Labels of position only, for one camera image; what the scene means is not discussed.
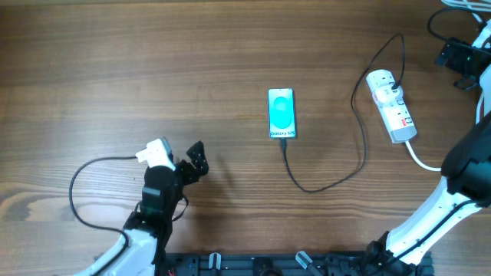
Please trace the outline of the white power strip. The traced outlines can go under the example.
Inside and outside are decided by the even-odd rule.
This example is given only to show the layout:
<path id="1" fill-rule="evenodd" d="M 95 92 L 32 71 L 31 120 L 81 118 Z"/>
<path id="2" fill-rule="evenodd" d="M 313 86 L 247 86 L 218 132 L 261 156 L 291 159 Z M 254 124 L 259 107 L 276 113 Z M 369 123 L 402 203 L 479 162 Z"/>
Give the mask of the white power strip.
<path id="1" fill-rule="evenodd" d="M 370 88 L 372 98 L 372 93 L 376 88 L 386 85 L 391 85 L 393 87 L 395 85 L 393 74 L 387 70 L 370 72 L 366 77 L 366 81 Z M 403 96 L 401 99 L 385 106 L 375 105 L 384 121 L 384 125 L 392 143 L 406 143 L 417 135 L 417 129 L 407 105 L 404 102 Z"/>

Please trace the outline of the turquoise Galaxy smartphone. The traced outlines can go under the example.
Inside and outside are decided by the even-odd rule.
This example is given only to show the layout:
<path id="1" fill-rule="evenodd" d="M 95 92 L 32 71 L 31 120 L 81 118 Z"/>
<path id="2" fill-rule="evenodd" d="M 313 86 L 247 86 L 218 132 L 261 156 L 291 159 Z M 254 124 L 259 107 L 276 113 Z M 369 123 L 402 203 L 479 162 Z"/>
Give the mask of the turquoise Galaxy smartphone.
<path id="1" fill-rule="evenodd" d="M 295 97 L 292 88 L 268 90 L 269 136 L 272 139 L 296 138 Z"/>

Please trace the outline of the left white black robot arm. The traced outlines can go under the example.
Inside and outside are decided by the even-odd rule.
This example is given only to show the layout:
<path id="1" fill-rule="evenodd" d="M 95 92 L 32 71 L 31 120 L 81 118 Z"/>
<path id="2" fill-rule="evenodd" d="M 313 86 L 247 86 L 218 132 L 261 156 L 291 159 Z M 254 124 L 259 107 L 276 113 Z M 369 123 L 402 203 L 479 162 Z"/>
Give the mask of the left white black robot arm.
<path id="1" fill-rule="evenodd" d="M 185 186 L 206 175 L 209 165 L 201 141 L 187 151 L 190 161 L 173 161 L 168 141 L 159 138 L 149 142 L 133 156 L 114 156 L 113 160 L 135 159 L 146 163 L 141 200 L 130 213 L 123 228 L 111 228 L 86 222 L 74 207 L 73 187 L 77 175 L 92 163 L 107 161 L 107 157 L 86 162 L 73 175 L 68 191 L 69 204 L 75 218 L 90 228 L 116 232 L 117 242 L 79 275 L 175 275 L 175 268 L 166 258 L 166 245 L 173 223 L 183 215 L 175 215 L 180 201 L 188 202 Z"/>

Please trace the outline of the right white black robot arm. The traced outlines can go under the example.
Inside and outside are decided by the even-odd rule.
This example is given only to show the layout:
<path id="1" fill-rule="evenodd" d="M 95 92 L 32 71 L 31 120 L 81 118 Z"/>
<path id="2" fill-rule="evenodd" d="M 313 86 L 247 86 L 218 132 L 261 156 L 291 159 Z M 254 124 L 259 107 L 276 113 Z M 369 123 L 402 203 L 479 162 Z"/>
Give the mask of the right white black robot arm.
<path id="1" fill-rule="evenodd" d="M 359 275 L 423 275 L 420 263 L 431 247 L 467 216 L 490 206 L 490 20 L 480 26 L 477 39 L 467 44 L 435 33 L 431 29 L 433 18 L 432 15 L 427 22 L 427 30 L 445 42 L 437 63 L 470 77 L 482 88 L 476 106 L 476 122 L 449 151 L 440 167 L 422 163 L 410 144 L 417 130 L 400 85 L 406 62 L 404 36 L 395 34 L 375 54 L 362 77 L 386 46 L 397 36 L 401 38 L 400 77 L 395 79 L 390 71 L 380 69 L 370 72 L 366 81 L 392 143 L 404 142 L 419 166 L 441 173 L 441 178 L 433 193 L 411 217 L 368 245 L 353 267 L 359 269 Z"/>

